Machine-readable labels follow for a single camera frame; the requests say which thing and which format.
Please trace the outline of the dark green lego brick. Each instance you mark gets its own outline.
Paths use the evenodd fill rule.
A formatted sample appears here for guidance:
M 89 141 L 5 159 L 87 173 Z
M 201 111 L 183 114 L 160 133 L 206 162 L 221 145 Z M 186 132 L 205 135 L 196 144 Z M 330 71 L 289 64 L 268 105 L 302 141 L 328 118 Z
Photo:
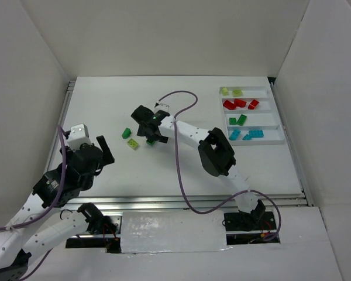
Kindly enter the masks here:
M 147 140 L 146 141 L 146 143 L 148 144 L 148 145 L 150 145 L 150 146 L 153 146 L 155 143 L 156 143 L 156 141 L 155 140 Z

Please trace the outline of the lime green lego brick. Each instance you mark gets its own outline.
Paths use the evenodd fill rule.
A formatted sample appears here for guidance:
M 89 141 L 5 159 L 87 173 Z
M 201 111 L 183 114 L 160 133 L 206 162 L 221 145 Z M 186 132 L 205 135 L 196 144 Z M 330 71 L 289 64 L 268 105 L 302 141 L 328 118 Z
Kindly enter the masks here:
M 132 138 L 130 138 L 128 141 L 127 141 L 127 144 L 130 148 L 132 148 L 133 150 L 136 150 L 138 147 L 139 147 L 139 144 Z

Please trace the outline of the green sloped lego brick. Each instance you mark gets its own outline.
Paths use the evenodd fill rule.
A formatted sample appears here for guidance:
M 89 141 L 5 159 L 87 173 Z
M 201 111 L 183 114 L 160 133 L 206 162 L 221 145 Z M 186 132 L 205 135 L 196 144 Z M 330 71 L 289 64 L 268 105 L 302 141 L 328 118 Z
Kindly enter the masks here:
M 130 128 L 125 128 L 125 130 L 122 132 L 121 136 L 123 139 L 128 139 L 132 134 L 132 131 Z

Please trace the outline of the blue rounded lego brick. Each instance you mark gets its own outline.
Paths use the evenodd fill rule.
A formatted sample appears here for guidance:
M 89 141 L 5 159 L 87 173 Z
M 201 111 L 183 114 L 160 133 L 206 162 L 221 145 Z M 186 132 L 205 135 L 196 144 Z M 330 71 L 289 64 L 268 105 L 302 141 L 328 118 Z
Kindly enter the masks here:
M 236 141 L 238 140 L 239 136 L 240 136 L 241 131 L 238 129 L 234 129 L 231 134 L 229 135 L 229 140 L 230 141 Z

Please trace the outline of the small green square lego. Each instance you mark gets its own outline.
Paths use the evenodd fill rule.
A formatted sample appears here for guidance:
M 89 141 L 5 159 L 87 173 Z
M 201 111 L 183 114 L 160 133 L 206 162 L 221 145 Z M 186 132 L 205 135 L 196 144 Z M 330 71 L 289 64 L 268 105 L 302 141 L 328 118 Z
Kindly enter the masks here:
M 237 119 L 236 118 L 229 118 L 229 125 L 237 125 L 238 122 L 237 122 Z

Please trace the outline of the red long lego brick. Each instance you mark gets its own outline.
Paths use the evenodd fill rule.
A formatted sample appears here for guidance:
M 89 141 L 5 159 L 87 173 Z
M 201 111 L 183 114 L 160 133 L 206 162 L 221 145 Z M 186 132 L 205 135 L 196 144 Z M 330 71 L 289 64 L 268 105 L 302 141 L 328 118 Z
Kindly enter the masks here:
M 235 110 L 236 109 L 236 105 L 229 100 L 225 100 L 222 105 L 224 108 L 226 108 L 228 110 Z

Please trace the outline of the pale yellow small lego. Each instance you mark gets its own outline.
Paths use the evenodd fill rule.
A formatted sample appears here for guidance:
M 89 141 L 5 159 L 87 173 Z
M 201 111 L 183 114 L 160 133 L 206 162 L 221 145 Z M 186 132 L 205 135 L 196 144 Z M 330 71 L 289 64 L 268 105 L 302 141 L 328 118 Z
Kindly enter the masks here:
M 221 94 L 223 96 L 229 95 L 229 90 L 226 87 L 221 88 Z

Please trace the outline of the green thin lego brick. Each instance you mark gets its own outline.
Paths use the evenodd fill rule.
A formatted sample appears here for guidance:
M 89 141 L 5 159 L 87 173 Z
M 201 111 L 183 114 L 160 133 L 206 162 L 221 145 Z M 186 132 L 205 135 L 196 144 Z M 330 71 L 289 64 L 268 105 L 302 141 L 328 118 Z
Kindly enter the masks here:
M 247 120 L 247 116 L 244 114 L 241 114 L 238 120 L 236 121 L 236 124 L 239 126 L 243 126 Z

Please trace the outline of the red curved lego brick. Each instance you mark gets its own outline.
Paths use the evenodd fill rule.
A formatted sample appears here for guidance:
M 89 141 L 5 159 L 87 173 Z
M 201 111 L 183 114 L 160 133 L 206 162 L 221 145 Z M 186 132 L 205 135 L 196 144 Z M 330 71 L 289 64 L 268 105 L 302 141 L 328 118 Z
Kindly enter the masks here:
M 234 104 L 235 104 L 238 108 L 245 108 L 246 105 L 247 105 L 247 101 L 241 100 L 241 99 L 234 99 Z

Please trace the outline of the pale yellow sloped lego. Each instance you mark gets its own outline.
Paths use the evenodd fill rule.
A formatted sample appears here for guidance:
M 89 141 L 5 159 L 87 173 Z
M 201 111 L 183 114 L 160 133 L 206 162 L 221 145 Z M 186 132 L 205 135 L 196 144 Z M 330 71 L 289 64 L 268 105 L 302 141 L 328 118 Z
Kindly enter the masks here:
M 242 90 L 240 90 L 240 89 L 232 90 L 233 97 L 241 97 L 242 95 L 243 95 Z

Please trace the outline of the blue long lego brick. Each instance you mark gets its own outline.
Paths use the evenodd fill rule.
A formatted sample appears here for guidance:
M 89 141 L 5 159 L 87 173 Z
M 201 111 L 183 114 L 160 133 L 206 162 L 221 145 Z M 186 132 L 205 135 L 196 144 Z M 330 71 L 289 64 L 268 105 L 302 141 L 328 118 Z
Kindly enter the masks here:
M 249 136 L 251 138 L 263 138 L 264 132 L 262 130 L 251 130 L 249 131 Z

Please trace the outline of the red rounded lego brick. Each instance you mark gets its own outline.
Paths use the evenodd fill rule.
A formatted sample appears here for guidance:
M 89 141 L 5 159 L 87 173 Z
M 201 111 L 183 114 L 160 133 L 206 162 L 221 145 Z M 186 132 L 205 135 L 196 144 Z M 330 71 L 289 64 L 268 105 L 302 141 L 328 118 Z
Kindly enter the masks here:
M 258 105 L 259 105 L 259 101 L 256 100 L 256 99 L 253 99 L 253 100 L 250 102 L 250 104 L 248 105 L 247 108 L 248 108 L 249 110 L 254 110 L 254 109 L 257 108 Z

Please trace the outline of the small teal lego brick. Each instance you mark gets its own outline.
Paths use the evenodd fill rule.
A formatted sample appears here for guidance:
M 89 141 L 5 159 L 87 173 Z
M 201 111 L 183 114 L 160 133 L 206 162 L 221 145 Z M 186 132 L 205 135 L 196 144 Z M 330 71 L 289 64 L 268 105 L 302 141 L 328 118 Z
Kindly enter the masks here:
M 249 141 L 249 140 L 251 140 L 251 139 L 252 139 L 252 137 L 251 137 L 249 134 L 246 134 L 246 135 L 242 138 L 243 141 Z

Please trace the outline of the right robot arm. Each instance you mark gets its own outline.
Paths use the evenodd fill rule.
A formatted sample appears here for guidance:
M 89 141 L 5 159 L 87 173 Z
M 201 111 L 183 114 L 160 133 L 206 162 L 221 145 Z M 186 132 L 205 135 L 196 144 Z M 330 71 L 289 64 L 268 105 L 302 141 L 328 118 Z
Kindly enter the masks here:
M 251 231 L 259 224 L 266 208 L 255 192 L 249 190 L 248 184 L 239 173 L 235 151 L 219 128 L 211 130 L 197 128 L 179 121 L 166 111 L 153 112 L 142 105 L 134 110 L 131 117 L 139 125 L 137 136 L 144 136 L 149 141 L 161 143 L 167 143 L 170 138 L 174 139 L 178 183 L 190 210 L 197 214 L 209 214 L 233 199 L 239 213 L 236 223 L 242 230 Z M 232 194 L 228 199 L 208 211 L 198 211 L 191 205 L 181 178 L 178 151 L 180 143 L 198 152 L 204 170 L 220 179 Z

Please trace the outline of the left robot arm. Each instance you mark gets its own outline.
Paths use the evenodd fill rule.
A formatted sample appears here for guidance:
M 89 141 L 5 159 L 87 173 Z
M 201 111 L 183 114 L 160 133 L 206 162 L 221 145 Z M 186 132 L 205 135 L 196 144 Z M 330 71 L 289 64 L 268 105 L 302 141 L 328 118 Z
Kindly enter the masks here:
M 72 150 L 71 138 L 62 141 L 62 163 L 42 176 L 25 204 L 0 231 L 0 280 L 25 280 L 32 262 L 71 236 L 116 234 L 116 225 L 93 203 L 80 205 L 65 219 L 39 231 L 50 216 L 89 190 L 105 166 L 114 163 L 105 138 L 98 136 L 97 142 L 98 146 L 83 142 Z

